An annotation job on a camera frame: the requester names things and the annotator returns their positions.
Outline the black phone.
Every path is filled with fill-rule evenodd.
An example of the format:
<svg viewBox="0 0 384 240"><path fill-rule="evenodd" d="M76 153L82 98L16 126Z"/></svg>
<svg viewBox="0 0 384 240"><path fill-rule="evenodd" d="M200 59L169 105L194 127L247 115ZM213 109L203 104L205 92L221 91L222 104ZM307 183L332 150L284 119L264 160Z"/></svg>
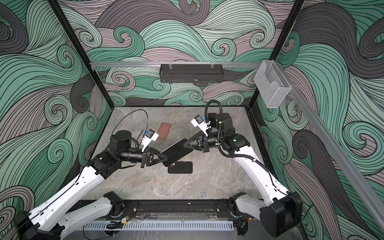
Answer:
<svg viewBox="0 0 384 240"><path fill-rule="evenodd" d="M193 163L192 162L175 162L168 167L169 174L192 174Z"/></svg>
<svg viewBox="0 0 384 240"><path fill-rule="evenodd" d="M216 121L216 113L208 113L208 120L211 121L211 122L215 122Z"/></svg>

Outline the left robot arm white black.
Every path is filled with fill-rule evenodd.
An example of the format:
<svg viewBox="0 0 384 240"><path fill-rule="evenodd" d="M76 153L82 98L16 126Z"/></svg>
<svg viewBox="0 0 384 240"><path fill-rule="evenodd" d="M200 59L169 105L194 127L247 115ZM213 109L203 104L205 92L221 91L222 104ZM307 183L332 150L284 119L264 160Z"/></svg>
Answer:
<svg viewBox="0 0 384 240"><path fill-rule="evenodd" d="M119 217L125 205L114 192L73 212L70 209L95 186L122 169L123 162L140 163L141 168L165 162L167 156L149 146L158 137L152 129L144 132L140 143L129 131L111 135L109 146L90 160L65 187L30 212L21 211L14 216L17 237L21 240L60 240L97 218Z"/></svg>

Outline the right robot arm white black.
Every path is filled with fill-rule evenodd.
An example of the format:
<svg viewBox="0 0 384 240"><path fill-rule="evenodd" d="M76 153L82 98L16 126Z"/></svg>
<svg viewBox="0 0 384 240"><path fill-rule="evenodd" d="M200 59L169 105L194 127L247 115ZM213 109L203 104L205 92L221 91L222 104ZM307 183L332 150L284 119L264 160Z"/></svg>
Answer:
<svg viewBox="0 0 384 240"><path fill-rule="evenodd" d="M218 148L226 158L235 160L257 187L262 198L248 195L235 198L235 206L242 214L261 221L274 238L282 235L302 221L303 199L280 183L257 157L250 142L237 134L229 114L195 116L191 120L200 132L184 143L185 148L207 153Z"/></svg>

